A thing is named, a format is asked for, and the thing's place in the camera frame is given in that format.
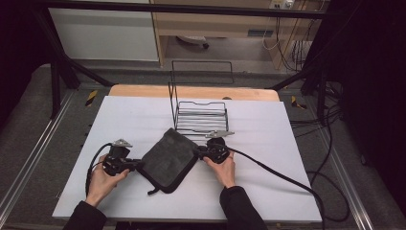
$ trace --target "wall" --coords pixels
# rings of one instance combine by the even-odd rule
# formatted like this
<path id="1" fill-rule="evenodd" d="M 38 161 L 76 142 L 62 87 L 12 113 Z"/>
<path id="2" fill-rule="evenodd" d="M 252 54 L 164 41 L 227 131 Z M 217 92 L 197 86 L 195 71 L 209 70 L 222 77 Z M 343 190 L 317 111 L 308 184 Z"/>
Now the wall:
<path id="1" fill-rule="evenodd" d="M 147 0 L 102 1 L 148 3 Z M 65 9 L 50 9 L 50 12 L 70 58 L 158 61 L 150 12 Z"/>

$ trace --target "metal wire rack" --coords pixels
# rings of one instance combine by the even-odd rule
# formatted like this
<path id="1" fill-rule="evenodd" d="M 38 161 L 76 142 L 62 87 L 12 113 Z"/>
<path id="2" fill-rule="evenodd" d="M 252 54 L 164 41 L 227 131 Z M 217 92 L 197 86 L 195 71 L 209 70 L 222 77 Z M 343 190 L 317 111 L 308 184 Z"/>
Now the metal wire rack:
<path id="1" fill-rule="evenodd" d="M 169 98 L 170 105 L 172 109 L 172 118 L 174 129 L 179 133 L 187 136 L 193 141 L 204 141 L 206 140 L 206 135 L 213 131 L 229 130 L 227 108 L 224 102 L 211 102 L 211 103 L 196 103 L 191 101 L 179 102 L 177 93 L 177 84 L 197 84 L 197 83 L 207 83 L 206 81 L 200 82 L 187 82 L 187 81 L 176 81 L 174 62 L 172 62 L 172 72 L 170 75 L 169 82 Z M 179 61 L 176 62 L 187 62 L 187 63 L 204 63 L 208 64 L 213 61 Z M 230 84 L 234 82 L 233 78 L 233 67 L 231 62 L 227 61 L 216 61 L 215 63 L 224 63 L 230 65 L 230 72 L 221 73 L 228 76 L 227 81 L 215 84 Z M 204 71 L 196 71 L 199 75 L 204 75 Z"/>

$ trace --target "black sleeve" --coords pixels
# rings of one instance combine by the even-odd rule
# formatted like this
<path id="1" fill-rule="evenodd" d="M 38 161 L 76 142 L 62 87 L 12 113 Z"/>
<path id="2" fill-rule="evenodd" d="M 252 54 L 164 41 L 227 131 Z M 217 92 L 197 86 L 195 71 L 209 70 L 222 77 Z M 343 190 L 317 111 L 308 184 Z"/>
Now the black sleeve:
<path id="1" fill-rule="evenodd" d="M 227 229 L 268 229 L 242 187 L 224 188 L 220 195 L 220 204 L 228 220 Z"/>
<path id="2" fill-rule="evenodd" d="M 81 201 L 63 230 L 102 230 L 106 220 L 100 210 Z"/>

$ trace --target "black cable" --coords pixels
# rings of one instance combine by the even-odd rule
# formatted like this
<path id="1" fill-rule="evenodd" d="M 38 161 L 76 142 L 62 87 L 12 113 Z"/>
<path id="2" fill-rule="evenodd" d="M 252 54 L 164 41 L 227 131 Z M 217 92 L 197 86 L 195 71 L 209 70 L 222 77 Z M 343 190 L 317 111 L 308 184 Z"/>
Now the black cable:
<path id="1" fill-rule="evenodd" d="M 278 48 L 278 51 L 279 51 L 280 54 L 281 54 L 281 60 L 282 60 L 283 66 L 284 66 L 287 70 L 295 71 L 295 69 L 293 69 L 293 68 L 289 65 L 288 61 L 286 60 L 286 58 L 285 58 L 284 55 L 283 55 L 283 51 L 282 51 L 282 48 L 281 48 L 281 43 L 280 43 L 280 40 L 279 40 L 279 31 L 280 31 L 280 27 L 281 27 L 281 19 L 280 19 L 279 17 L 277 17 L 276 20 L 277 20 L 277 23 L 276 23 L 277 48 Z"/>
<path id="2" fill-rule="evenodd" d="M 299 127 L 314 126 L 314 125 L 317 125 L 317 123 L 303 123 L 303 124 L 291 124 L 291 125 L 292 125 L 292 129 L 295 129 L 295 128 L 299 128 Z"/>
<path id="3" fill-rule="evenodd" d="M 284 175 L 284 174 L 281 174 L 281 173 L 279 173 L 279 172 L 276 172 L 276 171 L 272 170 L 272 169 L 269 168 L 268 166 L 264 165 L 264 164 L 261 163 L 260 161 L 258 161 L 258 160 L 256 160 L 256 159 L 252 158 L 251 156 L 245 154 L 245 153 L 242 152 L 242 151 L 239 151 L 239 150 L 237 150 L 237 149 L 232 149 L 232 148 L 230 148 L 230 147 L 223 146 L 223 145 L 219 145 L 219 144 L 211 144 L 211 145 L 213 145 L 213 146 L 218 146 L 218 147 L 224 148 L 224 149 L 226 149 L 226 150 L 231 150 L 231 151 L 233 151 L 233 152 L 236 152 L 236 153 L 238 153 L 238 154 L 241 154 L 241 155 L 247 157 L 248 159 L 252 160 L 253 162 L 257 163 L 259 166 L 261 166 L 261 167 L 264 168 L 265 170 L 269 171 L 270 173 L 274 174 L 275 176 L 280 177 L 280 178 L 282 178 L 282 179 L 284 179 L 284 180 L 286 180 L 286 181 L 288 181 L 288 182 L 290 182 L 290 183 L 292 183 L 292 184 L 294 184 L 294 185 L 296 185 L 296 186 L 299 186 L 300 188 L 302 188 L 302 189 L 304 189 L 304 190 L 310 192 L 310 193 L 316 198 L 317 202 L 319 203 L 319 206 L 320 206 L 320 210 L 319 210 L 319 211 L 320 211 L 320 216 L 321 216 L 321 218 L 322 218 L 322 228 L 323 228 L 323 229 L 326 229 L 326 226 L 325 226 L 325 206 L 324 206 L 323 201 L 322 201 L 322 199 L 320 198 L 320 196 L 319 196 L 316 192 L 314 192 L 311 188 L 307 187 L 306 185 L 304 185 L 304 184 L 302 184 L 302 183 L 300 183 L 300 182 L 298 182 L 298 181 L 296 181 L 296 180 L 294 180 L 294 179 L 291 179 L 291 178 L 287 177 L 287 176 Z"/>
<path id="4" fill-rule="evenodd" d="M 330 107 L 327 111 L 327 117 L 331 111 L 331 109 L 333 107 L 335 107 L 336 105 Z M 328 135 L 329 135 L 329 141 L 328 141 L 328 150 L 327 150 L 327 154 L 325 159 L 323 160 L 322 164 L 319 166 L 319 168 L 317 169 L 316 173 L 314 174 L 314 176 L 311 178 L 310 181 L 310 185 L 313 184 L 314 180 L 316 179 L 316 176 L 318 175 L 318 173 L 320 172 L 320 170 L 323 168 L 323 166 L 326 164 L 326 162 L 328 161 L 330 155 L 331 155 L 331 149 L 332 149 L 332 133 L 331 133 L 331 126 L 330 126 L 330 122 L 329 119 L 326 119 L 326 124 L 327 124 L 327 131 L 328 131 Z"/>
<path id="5" fill-rule="evenodd" d="M 96 158 L 97 158 L 98 155 L 101 153 L 101 151 L 102 151 L 104 148 L 108 147 L 108 146 L 113 146 L 113 145 L 112 145 L 111 143 L 104 144 L 104 145 L 96 152 L 95 156 L 93 157 L 92 162 L 90 163 L 89 169 L 87 170 L 86 184 L 85 184 L 85 187 L 84 187 L 85 192 L 86 192 L 86 196 L 89 194 L 89 186 L 90 186 L 90 181 L 91 181 L 91 179 L 92 179 L 92 171 L 93 171 L 93 168 L 94 168 L 93 164 L 95 163 Z"/>
<path id="6" fill-rule="evenodd" d="M 290 121 L 290 125 L 292 126 L 298 126 L 298 125 L 318 125 L 321 123 L 321 121 L 325 121 L 330 119 L 331 117 L 334 117 L 338 114 L 340 114 L 342 111 L 341 109 L 337 109 L 335 111 L 330 112 L 328 115 L 320 117 L 320 118 L 316 118 L 313 120 L 301 120 L 301 121 Z"/>
<path id="7" fill-rule="evenodd" d="M 336 121 L 340 118 L 340 116 L 339 116 L 340 114 L 341 114 L 341 109 L 338 110 L 337 113 L 336 113 L 334 116 L 329 116 L 327 119 L 332 118 L 332 121 L 329 122 L 329 124 L 330 124 L 330 125 L 331 125 L 331 124 L 334 124 L 334 122 L 336 122 Z M 297 125 L 297 126 L 293 126 L 292 129 L 293 129 L 293 128 L 297 128 L 297 127 L 308 127 L 308 126 L 314 126 L 314 125 L 317 125 L 317 123 L 302 124 L 302 125 L 300 125 L 300 126 Z M 295 136 L 295 138 L 305 136 L 305 135 L 307 135 L 307 134 L 309 134 L 309 133 L 315 132 L 315 131 L 320 130 L 320 129 L 322 129 L 322 128 L 325 128 L 325 126 L 321 126 L 321 127 L 314 128 L 314 129 L 312 129 L 312 130 L 310 130 L 310 131 L 308 131 L 308 132 L 305 132 L 305 133 L 302 133 L 302 134 L 300 134 L 300 135 Z"/>
<path id="8" fill-rule="evenodd" d="M 344 195 L 343 191 L 325 174 L 321 172 L 314 172 L 314 171 L 306 171 L 306 173 L 314 173 L 317 175 L 320 175 L 322 178 L 324 178 L 326 181 L 328 181 L 337 191 L 338 193 L 343 197 L 344 201 L 346 202 L 346 214 L 342 218 L 331 218 L 327 215 L 325 215 L 326 219 L 335 221 L 335 222 L 344 222 L 346 221 L 349 216 L 350 216 L 350 204 L 349 201 L 347 200 L 346 196 Z"/>
<path id="9" fill-rule="evenodd" d="M 325 66 L 324 65 L 326 65 L 325 63 L 323 64 L 318 64 L 317 62 L 320 62 L 323 58 L 328 58 L 329 57 L 329 55 L 328 55 L 328 53 L 330 53 L 331 51 L 331 49 L 332 49 L 332 47 L 337 47 L 337 45 L 334 45 L 334 42 L 336 42 L 337 40 L 339 40 L 339 37 L 340 37 L 340 35 L 341 35 L 341 33 L 347 28 L 347 26 L 348 26 L 348 24 L 350 23 L 350 21 L 352 20 L 352 18 L 353 18 L 353 16 L 355 15 L 355 13 L 357 12 L 357 10 L 360 8 L 360 6 L 361 6 L 361 4 L 362 4 L 362 2 L 363 2 L 364 0 L 359 0 L 357 3 L 355 3 L 356 4 L 356 6 L 354 6 L 354 9 L 353 9 L 353 11 L 350 13 L 350 15 L 349 15 L 349 17 L 347 18 L 347 20 L 343 23 L 343 25 L 337 30 L 337 32 L 335 33 L 335 34 L 333 34 L 331 37 L 330 37 L 330 39 L 324 44 L 324 46 L 322 47 L 322 48 L 320 48 L 319 50 L 319 52 L 317 53 L 317 54 L 315 54 L 313 57 L 312 57 L 312 59 L 306 59 L 306 61 L 305 61 L 305 64 L 304 64 L 304 67 L 308 67 L 308 68 L 306 68 L 306 69 L 308 69 L 307 70 L 307 72 L 311 72 L 311 71 L 313 71 L 313 69 L 324 69 L 325 68 Z M 279 28 L 278 28 L 278 26 L 277 26 L 277 28 L 276 28 L 276 35 L 277 35 L 277 44 L 279 44 L 279 42 L 278 42 L 278 40 L 279 40 L 279 38 L 278 38 L 278 31 L 279 31 Z M 285 60 L 285 58 L 284 58 L 284 56 L 282 55 L 282 62 L 283 62 L 283 65 L 285 65 L 285 67 L 286 67 L 286 69 L 291 69 L 291 68 L 288 68 L 289 66 L 288 65 L 286 65 L 286 60 Z M 294 77 L 296 77 L 296 78 L 298 78 L 298 77 L 303 77 L 303 74 L 298 74 L 297 76 L 294 76 Z M 283 87 L 283 86 L 281 86 L 281 84 L 282 83 L 284 83 L 284 84 L 287 84 L 287 82 L 293 82 L 293 81 L 290 81 L 290 80 L 286 80 L 286 81 L 283 81 L 283 82 L 281 82 L 280 84 L 278 84 L 278 85 L 275 85 L 275 86 L 273 86 L 273 87 L 270 87 L 270 88 L 278 88 L 278 87 Z"/>
<path id="10" fill-rule="evenodd" d="M 311 28 L 314 25 L 314 22 L 316 20 L 311 19 L 310 22 L 308 23 L 307 30 L 304 33 L 304 36 L 302 40 L 296 40 L 293 44 L 292 52 L 290 54 L 293 62 L 295 63 L 295 71 L 299 72 L 300 70 L 303 69 L 303 65 L 305 64 L 305 57 L 307 54 L 305 53 L 305 45 L 308 42 L 308 39 L 310 37 L 310 32 Z"/>
<path id="11" fill-rule="evenodd" d="M 101 162 L 99 162 L 99 163 L 97 163 L 96 165 L 94 165 L 94 166 L 92 167 L 92 170 L 94 170 L 94 169 L 95 169 L 95 167 L 96 167 L 96 166 L 98 166 L 99 164 L 102 164 L 102 161 L 101 161 Z"/>

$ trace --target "black pouch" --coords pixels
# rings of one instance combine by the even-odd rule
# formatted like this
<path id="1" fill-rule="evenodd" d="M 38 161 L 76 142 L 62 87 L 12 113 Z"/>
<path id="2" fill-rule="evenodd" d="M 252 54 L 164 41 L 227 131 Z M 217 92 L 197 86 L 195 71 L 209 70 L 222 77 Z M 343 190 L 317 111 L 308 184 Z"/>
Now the black pouch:
<path id="1" fill-rule="evenodd" d="M 155 194 L 159 190 L 166 194 L 175 191 L 197 161 L 197 156 L 193 154 L 196 148 L 195 142 L 173 128 L 166 131 L 162 139 L 143 156 L 144 166 L 137 169 L 155 187 L 148 194 Z"/>

